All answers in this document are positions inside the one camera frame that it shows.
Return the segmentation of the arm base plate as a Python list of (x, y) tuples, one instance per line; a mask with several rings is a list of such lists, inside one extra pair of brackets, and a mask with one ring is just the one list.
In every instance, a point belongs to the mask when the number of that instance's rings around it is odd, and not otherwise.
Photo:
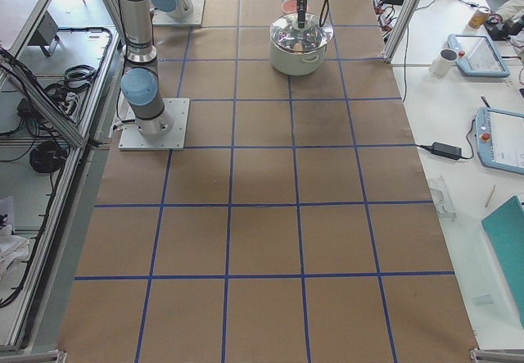
[(206, 0), (181, 0), (170, 12), (154, 10), (152, 24), (160, 27), (201, 27)]
[(189, 98), (164, 98), (164, 112), (154, 120), (136, 119), (131, 107), (118, 145), (121, 151), (183, 150), (190, 109)]

